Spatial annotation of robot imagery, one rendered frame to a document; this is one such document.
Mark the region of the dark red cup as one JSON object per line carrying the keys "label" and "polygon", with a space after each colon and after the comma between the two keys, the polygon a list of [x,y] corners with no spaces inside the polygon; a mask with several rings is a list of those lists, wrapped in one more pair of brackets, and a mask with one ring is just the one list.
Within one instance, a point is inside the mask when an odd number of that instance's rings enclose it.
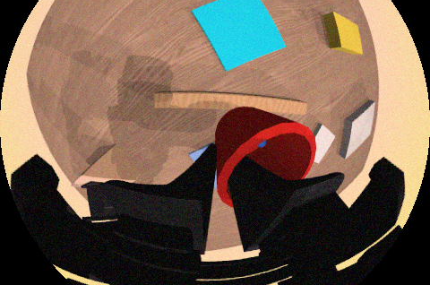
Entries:
{"label": "dark red cup", "polygon": [[230,109],[216,126],[216,182],[219,199],[228,206],[233,203],[227,180],[245,155],[290,181],[305,178],[311,170],[316,145],[308,126],[251,106]]}

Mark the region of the brown wooden flat bar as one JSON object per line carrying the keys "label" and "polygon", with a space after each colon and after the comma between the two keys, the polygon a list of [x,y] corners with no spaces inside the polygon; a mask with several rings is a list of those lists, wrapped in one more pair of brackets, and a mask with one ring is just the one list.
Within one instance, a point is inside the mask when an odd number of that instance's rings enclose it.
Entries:
{"label": "brown wooden flat bar", "polygon": [[233,109],[251,106],[271,113],[294,113],[305,116],[307,102],[298,99],[281,99],[279,96],[237,94],[211,91],[159,91],[154,92],[155,108],[212,108]]}

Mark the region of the white square tile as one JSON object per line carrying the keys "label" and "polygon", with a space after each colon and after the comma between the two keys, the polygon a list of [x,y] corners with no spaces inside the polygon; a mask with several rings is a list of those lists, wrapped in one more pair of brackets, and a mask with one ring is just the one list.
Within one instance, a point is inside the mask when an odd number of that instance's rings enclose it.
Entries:
{"label": "white square tile", "polygon": [[326,151],[329,150],[331,143],[334,141],[334,135],[320,123],[315,128],[313,135],[315,137],[316,145],[314,162],[319,163],[323,156],[325,156]]}

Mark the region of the white flat rectangular block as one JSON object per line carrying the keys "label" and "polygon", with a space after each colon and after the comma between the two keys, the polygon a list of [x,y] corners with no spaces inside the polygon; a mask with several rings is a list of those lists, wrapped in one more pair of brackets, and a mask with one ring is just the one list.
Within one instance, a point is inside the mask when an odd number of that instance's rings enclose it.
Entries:
{"label": "white flat rectangular block", "polygon": [[369,99],[345,119],[340,156],[346,160],[361,146],[372,131],[375,101]]}

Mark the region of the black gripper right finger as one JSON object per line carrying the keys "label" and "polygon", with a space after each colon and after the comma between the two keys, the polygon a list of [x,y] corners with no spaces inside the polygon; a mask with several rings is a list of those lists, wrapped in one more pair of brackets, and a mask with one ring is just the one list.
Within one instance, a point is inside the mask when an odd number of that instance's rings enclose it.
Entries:
{"label": "black gripper right finger", "polygon": [[336,192],[344,176],[336,171],[290,181],[277,177],[245,155],[227,180],[244,252],[261,249],[258,243],[293,207]]}

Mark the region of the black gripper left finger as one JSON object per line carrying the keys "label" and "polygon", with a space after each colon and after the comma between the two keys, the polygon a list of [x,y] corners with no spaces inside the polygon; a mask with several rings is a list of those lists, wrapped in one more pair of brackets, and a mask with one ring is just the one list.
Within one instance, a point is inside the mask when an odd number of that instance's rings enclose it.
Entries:
{"label": "black gripper left finger", "polygon": [[108,180],[101,184],[101,192],[118,214],[189,228],[194,245],[203,255],[211,219],[216,156],[216,144],[209,145],[195,163],[168,185],[140,185],[123,180]]}

